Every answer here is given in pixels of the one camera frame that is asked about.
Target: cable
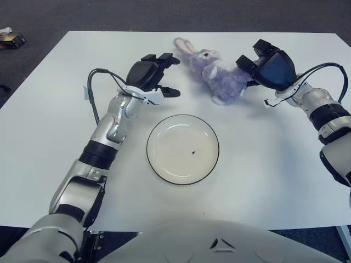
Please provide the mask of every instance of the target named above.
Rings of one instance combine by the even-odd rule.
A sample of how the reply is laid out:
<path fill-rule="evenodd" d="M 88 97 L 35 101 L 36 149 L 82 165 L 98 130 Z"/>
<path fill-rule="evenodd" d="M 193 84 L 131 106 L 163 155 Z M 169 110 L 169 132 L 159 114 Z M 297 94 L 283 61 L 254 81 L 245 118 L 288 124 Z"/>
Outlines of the cable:
<path fill-rule="evenodd" d="M 96 73 L 107 73 L 107 74 L 109 74 L 114 79 L 114 81 L 117 83 L 118 87 L 124 92 L 125 95 L 133 97 L 133 98 L 138 99 L 138 100 L 143 100 L 142 98 L 134 96 L 133 94 L 127 92 L 125 89 L 122 88 L 122 86 L 119 84 L 119 82 L 117 81 L 116 78 L 118 78 L 121 82 L 123 82 L 124 85 L 127 85 L 127 83 L 119 75 L 117 75 L 117 74 L 115 74 L 115 73 L 113 73 L 113 72 L 111 72 L 111 71 L 109 71 L 107 69 L 104 69 L 104 68 L 95 68 L 95 69 L 91 70 L 89 75 L 88 75 L 87 90 L 88 90 L 89 101 L 90 101 L 90 104 L 92 105 L 92 108 L 93 108 L 95 122 L 97 124 L 99 124 L 100 118 L 99 118 L 97 107 L 95 105 L 95 99 L 94 99 L 94 94 L 93 94 L 93 89 L 92 89 L 92 79 L 93 79 L 93 76 Z M 157 105 L 154 102 L 152 102 L 151 100 L 148 100 L 148 103 L 151 103 L 153 105 Z"/>
<path fill-rule="evenodd" d="M 321 68 L 324 68 L 324 67 L 337 67 L 337 68 L 341 71 L 342 75 L 344 76 L 344 85 L 343 85 L 343 87 L 342 87 L 342 90 L 341 90 L 341 93 L 340 93 L 340 96 L 339 96 L 339 99 L 338 99 L 338 102 L 341 103 L 342 99 L 344 98 L 344 96 L 345 96 L 345 94 L 346 94 L 346 92 L 347 92 L 348 77 L 347 77 L 347 74 L 346 74 L 346 72 L 345 72 L 344 67 L 341 66 L 341 65 L 339 65 L 338 63 L 329 62 L 329 63 L 323 63 L 323 64 L 317 65 L 317 66 L 315 66 L 315 67 L 312 67 L 312 68 L 310 68 L 308 71 L 306 71 L 304 74 L 298 76 L 298 78 L 296 79 L 296 81 L 295 81 L 294 83 L 296 83 L 297 81 L 299 81 L 303 76 L 305 76 L 305 75 L 308 74 L 309 72 L 312 71 L 312 73 L 314 73 L 314 72 L 316 72 L 317 70 L 320 70 Z"/>
<path fill-rule="evenodd" d="M 344 76 L 344 85 L 342 87 L 342 90 L 341 90 L 341 93 L 340 93 L 340 96 L 339 96 L 339 99 L 338 99 L 338 102 L 341 103 L 342 99 L 344 98 L 346 92 L 347 92 L 347 86 L 348 86 L 348 77 L 347 77 L 347 74 L 345 72 L 345 69 L 343 66 L 337 64 L 337 63 L 333 63 L 333 62 L 329 62 L 329 63 L 323 63 L 323 64 L 320 64 L 320 65 L 317 65 L 315 67 L 312 67 L 310 68 L 308 71 L 306 71 L 305 73 L 301 74 L 300 76 L 298 76 L 296 78 L 296 80 L 292 83 L 292 84 L 295 84 L 296 82 L 298 82 L 302 77 L 304 77 L 306 74 L 308 74 L 306 76 L 306 78 L 299 84 L 299 86 L 297 87 L 296 91 L 289 97 L 281 100 L 278 104 L 280 104 L 281 102 L 285 101 L 285 100 L 288 100 L 290 98 L 292 98 L 297 92 L 298 90 L 300 89 L 300 87 L 306 82 L 306 80 L 316 71 L 324 68 L 324 67 L 337 67 L 338 69 L 340 69 L 342 75 Z M 268 103 L 268 100 L 264 100 L 265 104 L 268 105 L 268 106 L 271 106 L 271 107 L 275 107 L 277 106 L 278 104 L 275 104 L 275 105 L 271 105 Z"/>

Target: bunny foot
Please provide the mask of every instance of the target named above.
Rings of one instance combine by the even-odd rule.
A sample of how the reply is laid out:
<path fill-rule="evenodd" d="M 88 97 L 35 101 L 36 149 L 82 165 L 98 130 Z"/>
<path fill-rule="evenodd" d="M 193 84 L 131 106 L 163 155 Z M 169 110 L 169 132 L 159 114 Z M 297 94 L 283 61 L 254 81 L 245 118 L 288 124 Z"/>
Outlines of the bunny foot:
<path fill-rule="evenodd" d="M 212 96 L 212 100 L 214 103 L 218 105 L 226 105 L 226 103 L 223 100 L 220 100 L 217 96 Z"/>

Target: stuffed bunny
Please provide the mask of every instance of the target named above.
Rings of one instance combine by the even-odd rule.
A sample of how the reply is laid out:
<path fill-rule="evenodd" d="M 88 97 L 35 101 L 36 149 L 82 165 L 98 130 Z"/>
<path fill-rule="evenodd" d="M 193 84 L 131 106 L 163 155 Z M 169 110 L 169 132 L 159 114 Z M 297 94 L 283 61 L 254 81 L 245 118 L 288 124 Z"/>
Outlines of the stuffed bunny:
<path fill-rule="evenodd" d="M 194 75 L 208 83 L 212 100 L 217 104 L 233 102 L 246 89 L 246 83 L 252 80 L 248 73 L 232 63 L 224 62 L 216 50 L 202 49 L 197 52 L 188 40 L 182 38 L 176 38 L 174 44 L 189 60 Z"/>

